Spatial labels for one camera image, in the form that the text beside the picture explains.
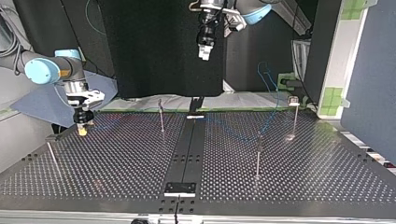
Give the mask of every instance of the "black backdrop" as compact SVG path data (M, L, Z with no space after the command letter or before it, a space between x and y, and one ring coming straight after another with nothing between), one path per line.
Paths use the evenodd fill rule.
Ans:
M97 2L91 0L88 16L96 28L106 30L106 36L88 24L87 1L14 2L36 52L51 56L56 49L75 48L79 43L100 73L115 75L122 98L166 93L216 96L222 93L224 75L223 31L218 31L210 61L201 61L195 43L198 14L188 11L190 1L100 0L102 24ZM91 63L87 69L97 70Z

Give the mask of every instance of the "wire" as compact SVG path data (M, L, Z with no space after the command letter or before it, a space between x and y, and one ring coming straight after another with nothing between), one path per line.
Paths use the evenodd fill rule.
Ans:
M276 107L275 107L274 111L271 113L270 118L267 119L267 121L265 122L265 125L260 130L260 134L265 134L265 132L268 130L268 127L270 125L271 120L274 119L274 116L275 116L275 113L277 111L277 108L279 107L279 97L280 97L279 96L279 89L277 88L277 85L275 84L274 80L271 77L271 71L268 68L268 64L266 62L259 63L258 68L257 68L257 72L258 72L259 76L262 78L262 80L265 82L264 77L262 76L262 73L260 72L260 65L263 64L263 63L265 63L265 67L267 69L267 72L265 72L265 74L269 77L271 83L276 88L277 100L276 100Z
M30 44L30 41L27 39L27 37L21 32L21 30L18 28L18 26L15 24L15 22L8 16L8 14L5 12L5 10L9 10L11 12L13 12L15 14L15 16L19 17L20 15L18 14L17 10L15 10L12 7L6 6L6 5L0 5L0 8L3 9L3 12L5 14L5 16L7 16L8 20L10 21L11 25L14 27L15 31L18 32L18 34L20 35L20 37L26 41L27 44L29 44L30 48L32 47L32 45Z
M67 107L73 108L70 104L64 101L64 98L62 98L61 94L58 92L58 88L56 88L56 85L53 85L53 88L55 89L56 94L58 95L59 99L64 103L64 105L67 105Z
M18 70L18 61L21 58L21 49L22 49L21 41L18 39L18 37L16 35L17 28L13 27L12 24L14 24L14 23L13 23L12 19L8 16L8 14L3 10L3 6L0 7L0 12L3 12L3 14L0 14L0 16L6 22L6 25L11 32L11 38L12 38L11 45L8 47L8 49L0 52L0 57L5 58L5 57L13 55L14 53L16 54L15 58L14 58L14 62L13 62L13 71L14 71L14 75L18 76L21 73Z
M84 50L82 49L81 43L80 43L79 40L78 40L78 36L77 36L77 33L76 33L76 29L74 28L73 23L72 23L72 21L71 21L71 19L70 19L70 17L69 17L69 14L68 14L67 11L66 11L66 7L64 6L64 0L60 0L60 1L61 1L61 4L62 4L62 8L64 9L64 15L66 16L67 21L69 22L70 27L72 28L73 36L75 37L78 46L81 48L81 51L84 51ZM108 77L108 75L107 75L102 69L100 69L100 68L96 65L96 63L94 63L87 55L84 55L84 57L85 57L85 59L86 59L88 62L90 62L91 64L93 64L93 65L95 66L95 68L96 68L98 71L101 71L101 72L103 73L102 75Z
M278 4L282 0L259 0L259 1L261 1L262 3L265 3L265 4Z
M87 20L88 24L91 26L91 28L96 31L97 33L101 34L101 35L106 35L105 32L102 32L100 30L98 30L96 27L94 27L90 21L90 18L88 17L88 6L90 5L91 0L87 1L87 4L85 5L85 19Z
M196 4L198 4L199 1L200 1L200 0L197 0L196 2L191 2L191 3L189 4L189 10L190 10L190 11L202 11L202 9L199 8L199 7L193 7L193 6L195 6Z
M277 85L275 84L274 80L271 77L271 71L268 68L268 64L266 62L260 62L257 66L257 74L262 78L262 81L264 82L264 84L268 87L268 84L266 83L261 71L260 71L260 66L262 64L265 64L265 69L266 71L264 72L265 75L268 76L268 78L270 79L271 83L274 85L274 87L276 88L276 92L277 92L277 99L276 99L276 107L274 108L274 110L272 111L270 117L268 119L265 120L263 126L259 129L259 132L261 135L265 134L268 131L268 128L270 126L271 120L274 119L275 114L277 109L279 108L279 103L280 103L280 95L279 95L279 89L277 87ZM250 138L247 136L243 136L240 135L239 133L237 133L235 130L233 130L232 128L230 128L224 121L220 120L220 119L212 119L212 118L205 118L205 119L200 119L200 120L207 120L207 121L214 121L218 124L220 124L221 126L223 126L224 130L229 133L231 136L233 136L234 138L240 140L240 141L244 141L244 142L251 142L251 141L256 141L258 136L254 137L254 138Z
M296 20L297 20L298 9L300 8L299 3L300 3L300 0L296 1L296 9L294 11L293 24L291 26L291 40L294 40L294 27L295 27ZM291 56L293 57L294 63L297 66L297 59L296 59L296 54L295 54L294 47L291 48ZM303 85L303 89L304 89L304 91L306 93L306 96L309 98L309 100L311 100L312 105L318 111L318 107L315 105L315 102L312 100L312 97L309 95L308 90L306 89L306 86L304 84L303 78L301 77L301 74L300 74L298 68L296 69L296 73L297 73L297 76L300 78L300 81L301 81L301 83Z
M202 27L208 25L210 22L215 21L215 20L218 18L218 15L219 15L219 14L221 15L222 10L227 6L227 4L228 4L228 0L225 0L223 6L221 7L221 9L218 10L218 11L215 13L215 15L214 15L212 18L210 18L209 21L207 21L207 22L205 22L205 23L202 23L202 24L200 25L200 29L201 29Z

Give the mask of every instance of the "green tape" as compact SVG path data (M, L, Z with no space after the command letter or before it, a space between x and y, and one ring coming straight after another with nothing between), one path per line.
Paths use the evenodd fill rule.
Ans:
M320 108L320 115L335 116L342 103L342 88L326 88Z
M365 0L345 0L341 20L352 21L359 20L364 10Z
M4 110L0 110L0 115L6 114L6 113L9 113L9 112L12 112L12 111L14 111L14 110L11 109L11 108L7 108L7 109L4 109Z

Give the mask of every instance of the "metal rod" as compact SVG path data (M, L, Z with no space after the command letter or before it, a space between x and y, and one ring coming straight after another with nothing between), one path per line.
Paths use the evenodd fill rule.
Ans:
M260 179L260 156L261 156L261 152L258 151L257 152L257 163L256 163L256 180Z
M56 169L58 170L59 177L62 178L61 169L59 169L59 165L58 165L58 162L56 161L55 154L53 153L52 146L50 145L49 142L47 143L47 146L49 147L50 155L52 157L53 162L55 163Z
M161 132L165 132L165 128L163 127L163 106L161 105L162 100L158 100L158 107L160 108L160 119L161 119Z
M298 106L296 106L296 114L294 116L293 135L295 135L296 132L297 116L298 116Z

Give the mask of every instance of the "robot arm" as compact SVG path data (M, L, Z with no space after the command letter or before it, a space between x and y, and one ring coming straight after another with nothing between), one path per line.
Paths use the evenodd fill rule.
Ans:
M228 0L201 0L190 4L190 11L201 11L199 15L199 33L197 44L199 57L204 61L209 60L210 52L216 44L216 30L221 24L222 14L230 16L230 30L239 32L247 24L253 25L264 18L272 9L271 4L280 0L234 0L234 9L228 8Z
M56 50L55 57L46 57L29 50L12 48L12 39L17 38L0 16L0 49L8 49L2 55L0 67L14 69L16 74L24 73L36 84L61 82L67 96L67 103L74 108L74 122L79 135L86 135L86 126L92 124L91 108L103 102L105 95L98 90L89 90L85 80L81 58L76 49Z

